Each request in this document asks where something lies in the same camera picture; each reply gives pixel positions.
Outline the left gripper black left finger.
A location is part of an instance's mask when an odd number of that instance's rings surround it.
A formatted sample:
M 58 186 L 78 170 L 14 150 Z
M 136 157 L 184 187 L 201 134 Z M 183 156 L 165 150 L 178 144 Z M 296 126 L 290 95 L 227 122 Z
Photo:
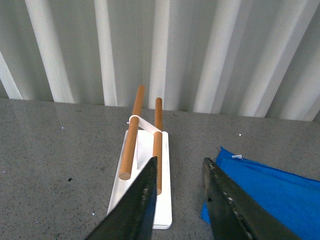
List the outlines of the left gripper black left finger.
M 157 201 L 157 157 L 151 157 L 88 240 L 150 240 Z

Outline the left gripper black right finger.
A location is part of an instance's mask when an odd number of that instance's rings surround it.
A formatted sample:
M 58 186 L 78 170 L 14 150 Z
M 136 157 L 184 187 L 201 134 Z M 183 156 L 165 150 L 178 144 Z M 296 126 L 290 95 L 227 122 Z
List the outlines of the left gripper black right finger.
M 299 240 L 213 160 L 202 163 L 204 200 L 215 240 Z

